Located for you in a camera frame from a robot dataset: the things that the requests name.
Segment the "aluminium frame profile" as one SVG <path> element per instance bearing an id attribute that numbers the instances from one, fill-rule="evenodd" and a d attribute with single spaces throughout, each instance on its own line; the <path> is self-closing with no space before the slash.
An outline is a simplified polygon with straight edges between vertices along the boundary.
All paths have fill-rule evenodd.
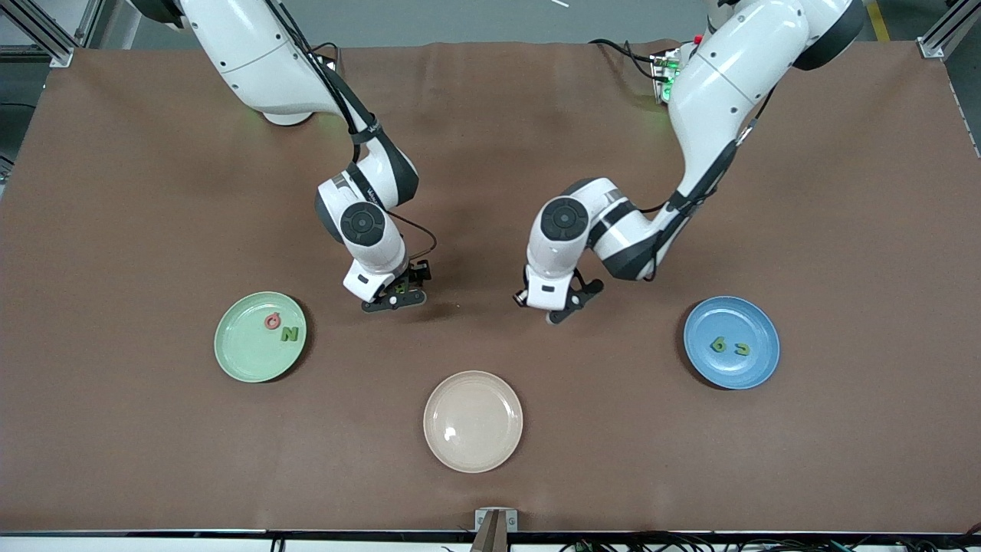
<path id="1" fill-rule="evenodd" d="M 981 0 L 950 0 L 949 9 L 923 36 L 917 45 L 923 58 L 946 61 L 957 45 L 981 18 Z"/>
<path id="2" fill-rule="evenodd" d="M 0 0 L 0 61 L 67 67 L 94 42 L 106 0 Z"/>

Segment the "light green plate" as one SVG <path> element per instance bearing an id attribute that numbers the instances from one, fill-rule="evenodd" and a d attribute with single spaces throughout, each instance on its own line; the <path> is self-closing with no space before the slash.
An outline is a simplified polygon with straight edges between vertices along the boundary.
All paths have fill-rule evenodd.
<path id="1" fill-rule="evenodd" d="M 265 328 L 264 319 L 279 312 L 281 327 L 300 327 L 297 342 L 281 342 L 281 327 Z M 279 292 L 257 292 L 239 298 L 223 314 L 213 340 L 218 366 L 234 380 L 260 383 L 287 373 L 302 356 L 307 318 L 300 304 Z"/>

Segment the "blue plate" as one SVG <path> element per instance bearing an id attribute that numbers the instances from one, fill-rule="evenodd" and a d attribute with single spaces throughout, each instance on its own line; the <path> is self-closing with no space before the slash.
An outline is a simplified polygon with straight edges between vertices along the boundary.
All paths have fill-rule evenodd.
<path id="1" fill-rule="evenodd" d="M 725 336 L 727 349 L 715 353 L 710 344 Z M 689 363 L 708 383 L 726 390 L 750 390 L 776 372 L 781 346 L 776 326 L 763 310 L 745 298 L 717 296 L 701 301 L 684 322 L 682 343 Z M 735 353 L 748 343 L 751 354 Z"/>

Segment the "beige plate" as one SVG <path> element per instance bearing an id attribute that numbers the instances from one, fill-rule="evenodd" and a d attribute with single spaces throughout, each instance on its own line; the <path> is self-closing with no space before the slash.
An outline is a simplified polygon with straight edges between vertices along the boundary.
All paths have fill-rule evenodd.
<path id="1" fill-rule="evenodd" d="M 467 370 L 435 387 L 422 426 L 428 448 L 445 467 L 483 474 L 501 467 L 517 450 L 524 412 L 504 379 Z"/>

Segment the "left base box green light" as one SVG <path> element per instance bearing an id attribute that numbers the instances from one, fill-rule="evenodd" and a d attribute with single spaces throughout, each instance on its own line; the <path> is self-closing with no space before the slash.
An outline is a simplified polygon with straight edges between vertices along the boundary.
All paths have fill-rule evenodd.
<path id="1" fill-rule="evenodd" d="M 651 54 L 649 65 L 653 77 L 653 91 L 658 104 L 668 104 L 676 77 L 681 70 L 680 47 Z"/>

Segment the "brown table mat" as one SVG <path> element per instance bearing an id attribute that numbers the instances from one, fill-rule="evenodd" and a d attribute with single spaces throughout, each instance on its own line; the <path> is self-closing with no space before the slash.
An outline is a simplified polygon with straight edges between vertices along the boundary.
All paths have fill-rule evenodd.
<path id="1" fill-rule="evenodd" d="M 439 246 L 421 307 L 364 314 L 314 210 L 351 155 L 277 128 L 199 50 L 85 50 L 49 74 L 0 200 L 0 531 L 961 532 L 981 521 L 981 159 L 947 69 L 855 43 L 778 85 L 651 282 L 560 325 L 516 307 L 530 226 L 577 179 L 642 209 L 683 161 L 647 81 L 606 48 L 348 49 L 343 76 L 414 162 L 403 216 Z M 239 298 L 305 312 L 284 375 L 231 378 Z M 745 298 L 780 338 L 750 390 L 682 331 Z M 505 380 L 520 444 L 445 467 L 428 397 Z"/>

